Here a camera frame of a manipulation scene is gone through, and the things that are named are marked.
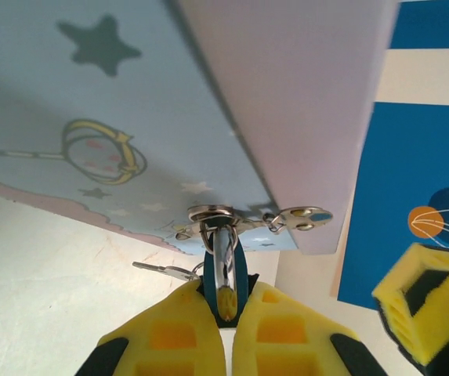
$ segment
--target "white wall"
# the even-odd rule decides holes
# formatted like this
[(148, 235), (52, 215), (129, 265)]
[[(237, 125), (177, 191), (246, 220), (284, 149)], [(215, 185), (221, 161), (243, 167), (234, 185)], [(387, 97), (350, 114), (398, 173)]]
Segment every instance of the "white wall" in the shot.
[(419, 376), (384, 332), (376, 311), (338, 302), (329, 296), (338, 256), (282, 252), (276, 286), (293, 299), (354, 330), (389, 376)]
[[(277, 252), (247, 259), (274, 284)], [(0, 198), (0, 374), (74, 374), (102, 335), (182, 283), (132, 261), (201, 260)], [(227, 354), (233, 335), (223, 335)]]

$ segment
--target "key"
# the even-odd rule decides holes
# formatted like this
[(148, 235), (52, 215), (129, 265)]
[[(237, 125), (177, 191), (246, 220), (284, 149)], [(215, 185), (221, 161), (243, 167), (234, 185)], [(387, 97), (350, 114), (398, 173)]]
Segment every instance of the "key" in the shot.
[(200, 278), (195, 272), (191, 272), (184, 268), (179, 268), (178, 266), (156, 266), (151, 264), (144, 264), (143, 262), (133, 262), (132, 265), (139, 269), (159, 272), (161, 274), (177, 278), (178, 280), (188, 281)]

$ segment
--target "yellow sponge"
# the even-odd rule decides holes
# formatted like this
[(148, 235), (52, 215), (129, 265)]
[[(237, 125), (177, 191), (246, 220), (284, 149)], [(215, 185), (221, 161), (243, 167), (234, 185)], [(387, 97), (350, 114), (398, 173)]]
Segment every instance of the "yellow sponge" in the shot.
[(219, 329), (207, 302), (196, 291), (199, 283), (184, 284), (100, 339), (99, 347), (118, 338), (128, 340), (114, 376), (226, 375)]
[(257, 282), (234, 337), (233, 376), (362, 374), (386, 375), (351, 330)]
[(372, 294), (402, 353), (425, 374), (449, 374), (449, 250), (413, 244)]

